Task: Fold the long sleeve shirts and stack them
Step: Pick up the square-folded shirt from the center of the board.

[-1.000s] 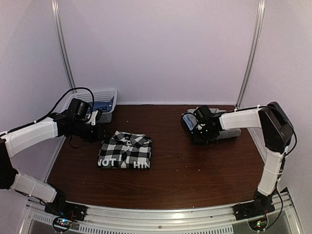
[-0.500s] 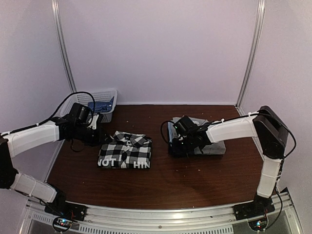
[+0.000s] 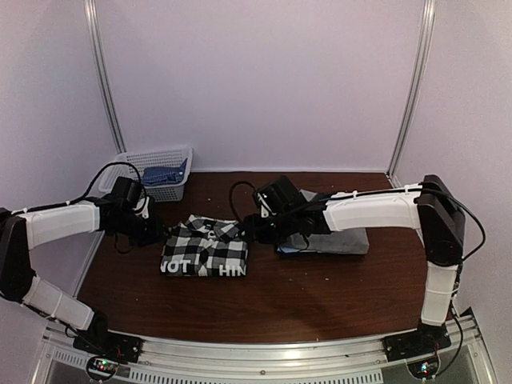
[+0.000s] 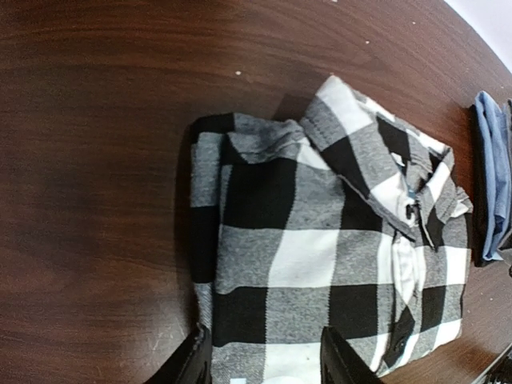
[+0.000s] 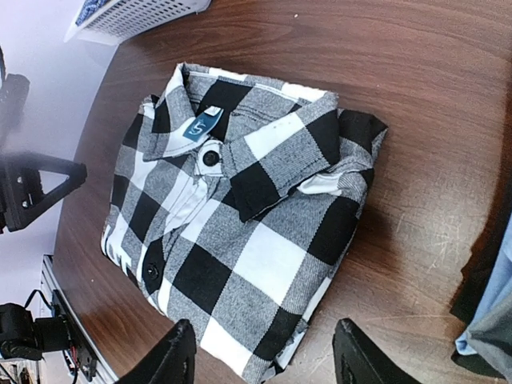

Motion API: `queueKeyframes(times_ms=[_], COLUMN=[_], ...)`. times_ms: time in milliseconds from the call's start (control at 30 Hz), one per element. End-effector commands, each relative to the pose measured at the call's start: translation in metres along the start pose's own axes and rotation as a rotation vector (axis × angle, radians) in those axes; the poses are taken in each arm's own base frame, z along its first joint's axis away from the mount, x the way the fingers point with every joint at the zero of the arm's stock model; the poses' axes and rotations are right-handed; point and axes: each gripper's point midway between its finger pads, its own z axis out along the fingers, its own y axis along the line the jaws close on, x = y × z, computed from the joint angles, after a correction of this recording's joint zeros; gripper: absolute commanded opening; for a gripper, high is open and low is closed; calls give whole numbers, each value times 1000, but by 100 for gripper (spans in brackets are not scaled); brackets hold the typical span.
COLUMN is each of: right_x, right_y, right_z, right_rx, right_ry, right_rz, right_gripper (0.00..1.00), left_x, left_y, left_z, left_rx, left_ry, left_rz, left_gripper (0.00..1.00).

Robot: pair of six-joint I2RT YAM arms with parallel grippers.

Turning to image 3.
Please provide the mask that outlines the light blue shirt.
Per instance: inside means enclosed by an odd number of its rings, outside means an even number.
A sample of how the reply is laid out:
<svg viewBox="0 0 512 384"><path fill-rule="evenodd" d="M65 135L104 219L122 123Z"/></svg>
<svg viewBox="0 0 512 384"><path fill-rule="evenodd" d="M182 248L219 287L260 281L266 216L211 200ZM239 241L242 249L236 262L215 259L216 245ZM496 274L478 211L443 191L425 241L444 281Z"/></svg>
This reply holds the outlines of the light blue shirt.
<svg viewBox="0 0 512 384"><path fill-rule="evenodd" d="M298 249L298 248L294 248L294 247L291 247L291 246L277 245L276 246L276 251L279 254L282 254L282 255L292 255L292 254L307 253L309 250L307 248Z"/></svg>

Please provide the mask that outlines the black white plaid shirt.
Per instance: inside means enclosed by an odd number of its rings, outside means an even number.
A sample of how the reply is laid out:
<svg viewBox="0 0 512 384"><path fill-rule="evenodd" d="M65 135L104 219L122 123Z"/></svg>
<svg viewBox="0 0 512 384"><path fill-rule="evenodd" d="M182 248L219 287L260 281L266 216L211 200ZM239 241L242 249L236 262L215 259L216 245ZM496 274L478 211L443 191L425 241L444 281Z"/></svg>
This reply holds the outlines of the black white plaid shirt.
<svg viewBox="0 0 512 384"><path fill-rule="evenodd" d="M235 220L191 215L169 228L160 273L168 277L242 278L248 245Z"/></svg>

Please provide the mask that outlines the grey collared shirt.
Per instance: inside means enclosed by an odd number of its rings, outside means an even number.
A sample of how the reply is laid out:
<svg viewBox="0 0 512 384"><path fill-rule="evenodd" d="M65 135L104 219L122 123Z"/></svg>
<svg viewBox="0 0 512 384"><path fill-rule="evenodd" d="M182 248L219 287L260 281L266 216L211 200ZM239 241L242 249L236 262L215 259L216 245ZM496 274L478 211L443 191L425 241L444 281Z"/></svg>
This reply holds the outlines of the grey collared shirt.
<svg viewBox="0 0 512 384"><path fill-rule="evenodd" d="M312 254L340 254L340 255L366 255L370 244L367 231L364 228L355 228L342 231L330 230L323 217L325 202L320 202L322 195L307 190L299 192L301 206L310 202L310 205L292 214L283 215L276 224L288 228L292 235L283 243L277 245L294 248L307 248Z"/></svg>

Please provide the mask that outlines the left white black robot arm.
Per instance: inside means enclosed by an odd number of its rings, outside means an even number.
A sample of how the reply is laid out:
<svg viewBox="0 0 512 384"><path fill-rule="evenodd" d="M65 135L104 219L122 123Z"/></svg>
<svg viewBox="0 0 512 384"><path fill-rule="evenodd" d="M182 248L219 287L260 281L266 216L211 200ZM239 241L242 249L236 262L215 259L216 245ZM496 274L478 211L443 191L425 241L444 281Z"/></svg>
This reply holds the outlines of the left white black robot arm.
<svg viewBox="0 0 512 384"><path fill-rule="evenodd" d="M2 209L1 296L84 332L85 344L96 354L107 355L115 339L106 331L106 316L38 276L30 264L34 248L93 232L121 234L131 246L144 247L162 241L166 226L143 185L126 177L117 178L100 198L85 196L46 209Z"/></svg>

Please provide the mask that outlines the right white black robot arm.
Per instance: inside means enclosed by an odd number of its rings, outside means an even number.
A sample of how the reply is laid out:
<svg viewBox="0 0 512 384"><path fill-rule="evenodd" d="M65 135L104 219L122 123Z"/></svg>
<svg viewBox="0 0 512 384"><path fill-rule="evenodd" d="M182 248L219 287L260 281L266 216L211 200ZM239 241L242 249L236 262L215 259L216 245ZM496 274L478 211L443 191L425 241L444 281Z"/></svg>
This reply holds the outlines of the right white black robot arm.
<svg viewBox="0 0 512 384"><path fill-rule="evenodd" d="M307 196L286 176L253 192L258 208L242 230L250 241L279 244L293 234L330 235L365 228L406 228L422 235L426 254L426 289L418 330L410 346L421 354L441 339L463 264L465 215L440 177L420 183L367 192Z"/></svg>

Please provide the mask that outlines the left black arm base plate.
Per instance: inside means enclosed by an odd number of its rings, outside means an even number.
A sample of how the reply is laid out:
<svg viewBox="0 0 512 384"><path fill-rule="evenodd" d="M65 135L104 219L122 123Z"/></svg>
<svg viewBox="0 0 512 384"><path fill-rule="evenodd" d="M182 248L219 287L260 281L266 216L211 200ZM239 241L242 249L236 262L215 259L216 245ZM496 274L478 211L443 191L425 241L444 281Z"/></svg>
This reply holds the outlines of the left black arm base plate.
<svg viewBox="0 0 512 384"><path fill-rule="evenodd" d="M93 335L90 331L68 327L74 334L73 348L89 354L120 362L137 363L142 350L139 337L107 331L103 335Z"/></svg>

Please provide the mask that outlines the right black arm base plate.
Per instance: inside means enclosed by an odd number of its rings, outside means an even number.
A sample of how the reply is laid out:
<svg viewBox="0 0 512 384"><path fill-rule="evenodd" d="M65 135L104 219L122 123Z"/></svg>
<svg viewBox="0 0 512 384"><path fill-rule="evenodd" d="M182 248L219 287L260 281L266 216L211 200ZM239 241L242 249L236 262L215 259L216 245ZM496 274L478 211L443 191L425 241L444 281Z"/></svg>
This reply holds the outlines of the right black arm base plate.
<svg viewBox="0 0 512 384"><path fill-rule="evenodd" d="M446 328L420 324L415 330L393 334L382 340L388 362L412 359L425 354L434 354L451 346Z"/></svg>

